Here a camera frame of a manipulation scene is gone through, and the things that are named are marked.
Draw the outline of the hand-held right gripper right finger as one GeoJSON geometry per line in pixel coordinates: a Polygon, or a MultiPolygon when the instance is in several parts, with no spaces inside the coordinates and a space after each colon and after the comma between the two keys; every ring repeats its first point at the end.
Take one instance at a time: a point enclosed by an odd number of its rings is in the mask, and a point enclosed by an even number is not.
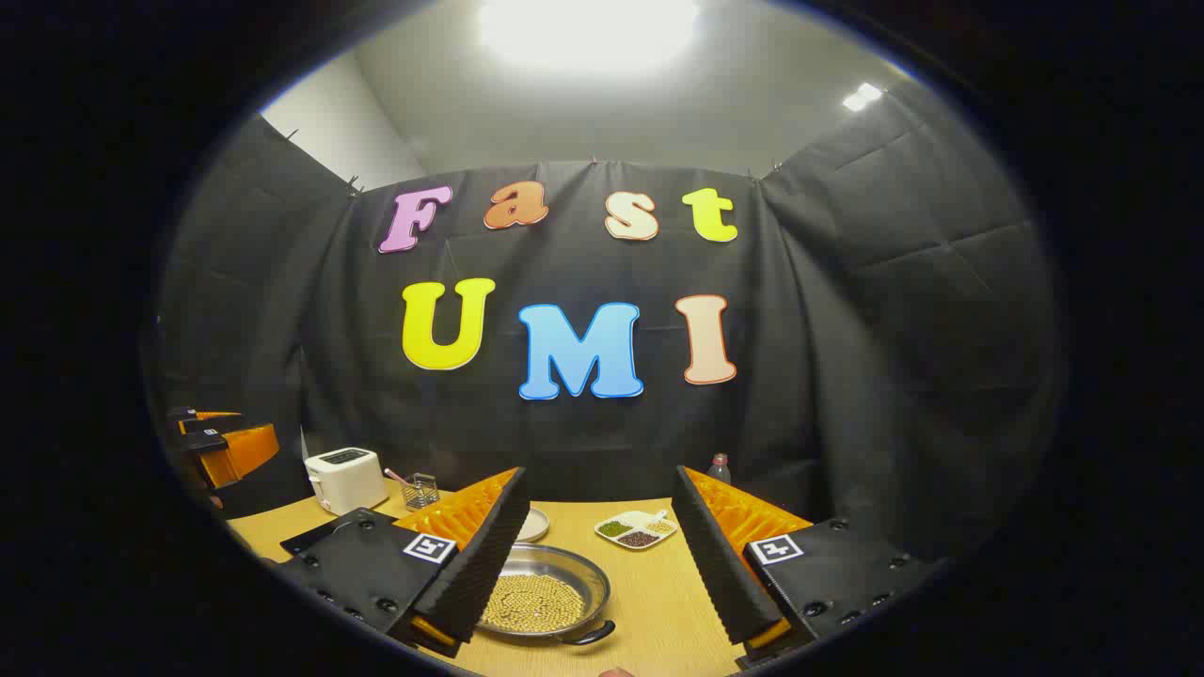
{"type": "Polygon", "coordinates": [[[813,523],[684,466],[672,510],[740,669],[868,624],[942,570],[870,526],[813,523]]]}

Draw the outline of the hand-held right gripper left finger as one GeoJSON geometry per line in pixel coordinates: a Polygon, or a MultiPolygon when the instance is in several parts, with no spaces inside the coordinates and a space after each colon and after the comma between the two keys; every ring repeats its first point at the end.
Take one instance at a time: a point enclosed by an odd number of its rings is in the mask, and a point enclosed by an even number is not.
{"type": "Polygon", "coordinates": [[[352,512],[284,541],[279,573],[388,638],[448,658],[470,642],[529,518],[513,467],[397,518],[352,512]]]}

